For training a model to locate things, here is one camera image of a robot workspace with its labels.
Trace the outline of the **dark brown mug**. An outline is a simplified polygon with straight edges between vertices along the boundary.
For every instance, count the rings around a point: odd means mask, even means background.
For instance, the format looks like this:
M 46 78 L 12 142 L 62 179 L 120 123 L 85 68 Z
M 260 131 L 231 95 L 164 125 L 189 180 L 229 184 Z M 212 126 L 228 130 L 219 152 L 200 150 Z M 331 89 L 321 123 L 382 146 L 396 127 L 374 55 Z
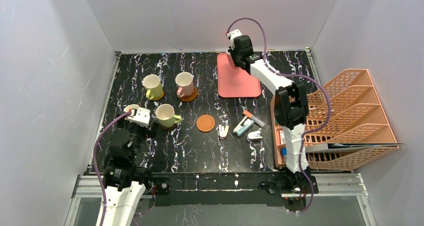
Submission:
M 131 104 L 131 105 L 126 106 L 123 111 L 128 112 L 128 111 L 131 111 L 131 110 L 137 110 L 138 108 L 139 108 L 139 105 Z

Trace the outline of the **green mug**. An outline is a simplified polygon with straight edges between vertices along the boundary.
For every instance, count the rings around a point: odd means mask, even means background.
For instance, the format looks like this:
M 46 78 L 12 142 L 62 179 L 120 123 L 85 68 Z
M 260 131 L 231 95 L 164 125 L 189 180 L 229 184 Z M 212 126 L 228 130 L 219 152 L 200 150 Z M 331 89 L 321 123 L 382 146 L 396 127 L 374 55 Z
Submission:
M 147 75 L 144 77 L 142 84 L 145 89 L 145 96 L 148 100 L 156 98 L 164 92 L 161 79 L 157 75 Z
M 161 104 L 155 110 L 155 115 L 160 124 L 165 127 L 171 127 L 176 123 L 181 123 L 183 118 L 175 114 L 175 110 L 170 104 Z

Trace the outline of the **small orange coaster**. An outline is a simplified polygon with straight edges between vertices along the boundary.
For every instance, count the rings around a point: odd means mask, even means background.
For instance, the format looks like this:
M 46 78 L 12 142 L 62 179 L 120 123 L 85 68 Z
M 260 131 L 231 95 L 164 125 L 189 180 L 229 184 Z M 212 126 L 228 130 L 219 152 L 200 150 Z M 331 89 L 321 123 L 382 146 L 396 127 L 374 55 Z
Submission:
M 163 97 L 164 97 L 164 95 L 165 95 L 165 92 L 162 92 L 162 94 L 161 94 L 160 96 L 158 96 L 158 97 L 156 97 L 156 98 L 151 99 L 151 101 L 158 101 L 158 100 L 160 100 L 161 98 L 163 98 Z

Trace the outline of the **dark brown coaster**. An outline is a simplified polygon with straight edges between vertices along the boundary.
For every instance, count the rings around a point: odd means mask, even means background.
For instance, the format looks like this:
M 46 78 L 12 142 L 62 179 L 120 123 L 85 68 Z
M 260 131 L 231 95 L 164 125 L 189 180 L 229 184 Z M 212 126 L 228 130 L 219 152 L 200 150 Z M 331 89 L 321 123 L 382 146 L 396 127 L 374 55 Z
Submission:
M 178 126 L 178 123 L 174 124 L 174 125 L 173 125 L 173 126 L 171 126 L 171 127 L 165 127 L 165 126 L 163 126 L 162 124 L 160 124 L 160 127 L 161 127 L 163 130 L 174 130 L 177 126 Z

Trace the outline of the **pink tray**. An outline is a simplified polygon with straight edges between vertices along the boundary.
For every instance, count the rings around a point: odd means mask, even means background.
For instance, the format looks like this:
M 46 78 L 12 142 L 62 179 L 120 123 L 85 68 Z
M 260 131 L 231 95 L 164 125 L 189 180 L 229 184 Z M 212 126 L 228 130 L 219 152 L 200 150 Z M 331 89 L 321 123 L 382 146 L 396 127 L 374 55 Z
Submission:
M 259 80 L 241 68 L 232 67 L 226 53 L 217 56 L 217 87 L 223 98 L 256 98 L 262 93 Z

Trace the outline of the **green mug front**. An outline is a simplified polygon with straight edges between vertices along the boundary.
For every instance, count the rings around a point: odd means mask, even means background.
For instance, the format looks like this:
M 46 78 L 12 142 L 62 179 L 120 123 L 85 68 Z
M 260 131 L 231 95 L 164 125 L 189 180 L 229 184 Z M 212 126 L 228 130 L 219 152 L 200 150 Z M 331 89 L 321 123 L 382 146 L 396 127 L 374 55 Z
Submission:
M 142 84 L 145 89 L 145 96 L 148 100 L 156 98 L 164 92 L 161 79 L 157 75 L 147 75 L 144 77 Z

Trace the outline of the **brown saucer coaster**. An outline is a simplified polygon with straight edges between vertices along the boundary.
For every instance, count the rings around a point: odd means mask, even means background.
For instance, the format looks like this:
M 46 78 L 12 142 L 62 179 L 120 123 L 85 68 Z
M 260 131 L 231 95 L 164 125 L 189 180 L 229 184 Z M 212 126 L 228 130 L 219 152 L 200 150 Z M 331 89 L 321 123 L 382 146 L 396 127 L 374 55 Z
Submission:
M 179 100 L 183 101 L 183 102 L 191 102 L 193 100 L 196 99 L 196 97 L 198 96 L 198 89 L 196 87 L 194 87 L 194 90 L 192 92 L 191 95 L 189 96 L 177 96 Z

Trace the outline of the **pink mug front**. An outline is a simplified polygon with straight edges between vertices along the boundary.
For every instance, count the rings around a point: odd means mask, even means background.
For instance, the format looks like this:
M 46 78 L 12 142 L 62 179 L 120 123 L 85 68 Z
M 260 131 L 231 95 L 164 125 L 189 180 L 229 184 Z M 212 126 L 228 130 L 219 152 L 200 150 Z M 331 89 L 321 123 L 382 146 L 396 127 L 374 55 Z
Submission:
M 175 78 L 177 85 L 177 96 L 179 98 L 190 96 L 194 91 L 193 75 L 188 72 L 181 72 Z

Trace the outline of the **light orange coaster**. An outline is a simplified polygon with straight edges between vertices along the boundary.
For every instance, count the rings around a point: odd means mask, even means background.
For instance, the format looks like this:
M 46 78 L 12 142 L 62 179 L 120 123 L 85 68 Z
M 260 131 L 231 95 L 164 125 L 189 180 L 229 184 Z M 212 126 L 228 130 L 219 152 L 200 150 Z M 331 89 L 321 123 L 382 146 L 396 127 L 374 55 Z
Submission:
M 215 120 L 210 115 L 201 115 L 196 120 L 196 127 L 201 132 L 210 132 L 215 128 Z

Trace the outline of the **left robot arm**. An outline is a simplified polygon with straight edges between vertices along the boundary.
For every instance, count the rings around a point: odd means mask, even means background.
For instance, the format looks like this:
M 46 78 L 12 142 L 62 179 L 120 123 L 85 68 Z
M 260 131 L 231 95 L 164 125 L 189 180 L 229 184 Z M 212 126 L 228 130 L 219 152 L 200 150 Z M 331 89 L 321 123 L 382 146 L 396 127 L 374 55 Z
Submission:
M 103 135 L 114 125 L 104 159 L 104 170 L 100 173 L 97 149 L 93 149 L 93 165 L 101 187 L 101 206 L 97 225 L 130 225 L 135 221 L 136 207 L 146 190 L 154 190 L 151 172 L 136 165 L 141 142 L 154 138 L 159 124 L 150 112 L 137 112 L 135 108 L 121 111 L 96 139 L 99 146 Z

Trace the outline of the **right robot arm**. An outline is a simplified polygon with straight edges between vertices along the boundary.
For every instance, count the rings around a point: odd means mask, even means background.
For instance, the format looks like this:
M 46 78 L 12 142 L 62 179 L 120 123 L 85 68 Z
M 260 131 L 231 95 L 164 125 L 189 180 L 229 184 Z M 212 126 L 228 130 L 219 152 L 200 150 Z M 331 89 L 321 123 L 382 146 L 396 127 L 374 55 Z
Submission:
M 299 188 L 315 192 L 311 171 L 304 151 L 304 133 L 309 113 L 304 84 L 296 84 L 272 67 L 263 55 L 255 53 L 251 39 L 239 31 L 226 35 L 230 41 L 227 53 L 236 67 L 265 85 L 274 97 L 273 115 L 284 132 L 286 175 L 291 180 L 285 190 Z

